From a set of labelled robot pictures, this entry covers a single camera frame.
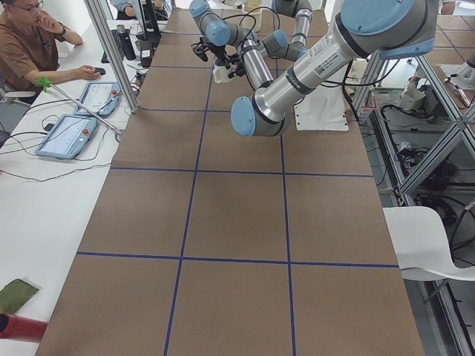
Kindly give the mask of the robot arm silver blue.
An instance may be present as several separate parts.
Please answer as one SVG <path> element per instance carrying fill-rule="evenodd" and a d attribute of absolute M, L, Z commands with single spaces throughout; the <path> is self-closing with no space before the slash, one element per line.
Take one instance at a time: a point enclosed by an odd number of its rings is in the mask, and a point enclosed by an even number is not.
<path fill-rule="evenodd" d="M 295 29 L 292 41 L 287 41 L 286 33 L 277 29 L 264 39 L 259 39 L 251 49 L 263 57 L 271 59 L 285 59 L 291 62 L 297 61 L 307 52 L 307 37 L 312 24 L 313 11 L 309 1 L 272 1 L 269 8 L 277 16 L 286 16 L 295 20 Z"/>
<path fill-rule="evenodd" d="M 277 136 L 286 130 L 286 112 L 354 59 L 379 53 L 381 59 L 420 56 L 433 49 L 437 1 L 344 1 L 333 25 L 311 48 L 304 46 L 312 21 L 308 1 L 274 1 L 272 10 L 296 20 L 292 43 L 274 32 L 259 42 L 253 31 L 224 21 L 207 1 L 192 1 L 191 17 L 203 34 L 195 53 L 230 45 L 255 93 L 235 100 L 232 127 L 241 136 Z"/>

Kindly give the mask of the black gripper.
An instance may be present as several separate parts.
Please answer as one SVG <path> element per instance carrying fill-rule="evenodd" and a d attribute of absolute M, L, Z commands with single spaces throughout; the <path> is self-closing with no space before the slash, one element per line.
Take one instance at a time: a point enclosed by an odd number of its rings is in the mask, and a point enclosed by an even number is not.
<path fill-rule="evenodd" d="M 244 63 L 236 53 L 232 55 L 226 53 L 219 54 L 218 71 L 220 73 L 235 73 L 236 76 L 244 76 L 246 74 Z"/>
<path fill-rule="evenodd" d="M 208 61 L 207 52 L 213 53 L 217 56 L 219 53 L 223 52 L 222 46 L 217 46 L 209 41 L 209 39 L 205 36 L 200 37 L 200 42 L 196 42 L 191 44 L 191 49 L 195 56 L 197 56 L 203 62 Z"/>

